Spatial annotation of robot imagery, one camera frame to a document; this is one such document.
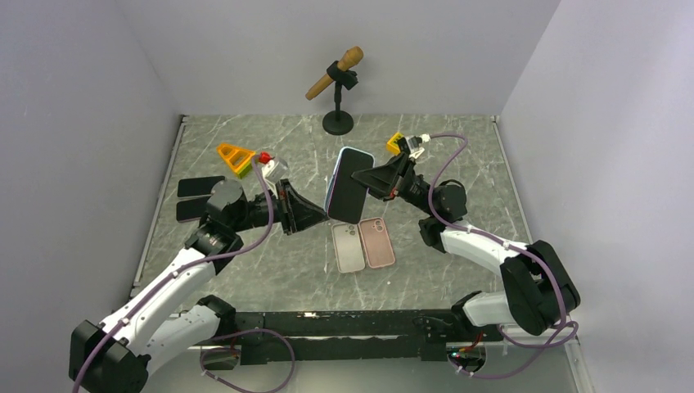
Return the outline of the beige phone case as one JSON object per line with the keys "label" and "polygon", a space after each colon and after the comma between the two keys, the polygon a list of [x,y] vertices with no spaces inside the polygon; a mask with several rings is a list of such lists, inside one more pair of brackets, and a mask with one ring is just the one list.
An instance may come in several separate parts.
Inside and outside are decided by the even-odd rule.
{"label": "beige phone case", "polygon": [[356,224],[335,224],[331,228],[336,264],[340,273],[356,273],[365,269],[363,245]]}

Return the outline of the phone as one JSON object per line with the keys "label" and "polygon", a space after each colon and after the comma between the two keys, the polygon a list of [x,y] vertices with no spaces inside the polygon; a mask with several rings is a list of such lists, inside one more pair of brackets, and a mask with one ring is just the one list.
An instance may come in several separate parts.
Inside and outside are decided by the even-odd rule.
{"label": "phone", "polygon": [[363,253],[371,269],[395,264],[396,258],[385,221],[382,217],[363,219],[358,223]]}
{"label": "phone", "polygon": [[352,179],[356,171],[371,169],[375,157],[354,147],[342,147],[327,185],[324,210],[330,219],[357,224],[362,219],[367,188]]}

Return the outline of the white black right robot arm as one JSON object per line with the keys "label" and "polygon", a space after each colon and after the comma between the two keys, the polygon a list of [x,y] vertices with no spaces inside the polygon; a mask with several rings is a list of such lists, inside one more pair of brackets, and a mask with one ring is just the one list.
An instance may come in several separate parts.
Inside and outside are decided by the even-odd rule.
{"label": "white black right robot arm", "polygon": [[576,333],[578,324],[569,314],[579,306],[580,295],[554,248],[541,240],[510,241],[469,224],[463,219],[467,209],[462,183],[448,179],[432,186],[414,167],[414,159],[401,153],[350,177],[372,197],[399,197],[427,213],[418,223],[427,246],[461,256],[502,279],[500,291],[473,291],[458,300],[442,328],[465,341],[488,327],[508,324],[532,336],[550,328]]}

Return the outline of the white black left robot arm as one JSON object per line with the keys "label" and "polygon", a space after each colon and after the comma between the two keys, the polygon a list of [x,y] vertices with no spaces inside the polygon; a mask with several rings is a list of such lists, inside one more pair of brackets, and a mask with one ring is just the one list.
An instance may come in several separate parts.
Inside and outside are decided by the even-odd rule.
{"label": "white black left robot arm", "polygon": [[285,234],[327,220],[320,206],[282,179],[275,191],[250,200],[240,182],[223,180],[210,190],[198,228],[175,258],[126,305],[99,323],[83,321],[71,334],[69,377],[73,390],[139,392],[149,377],[201,341],[223,344],[237,327],[236,311],[206,296],[177,318],[172,313],[199,287],[217,277],[232,259],[259,246],[240,233],[279,223]]}

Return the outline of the black smartphone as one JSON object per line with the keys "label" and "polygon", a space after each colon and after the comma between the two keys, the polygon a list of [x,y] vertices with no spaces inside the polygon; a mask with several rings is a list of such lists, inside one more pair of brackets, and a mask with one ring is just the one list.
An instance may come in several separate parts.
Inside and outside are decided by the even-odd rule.
{"label": "black smartphone", "polygon": [[177,197],[202,197],[211,194],[214,186],[225,180],[223,175],[205,176],[198,178],[182,178],[178,181]]}
{"label": "black smartphone", "polygon": [[208,196],[179,201],[175,207],[175,219],[179,223],[198,220],[205,213]]}

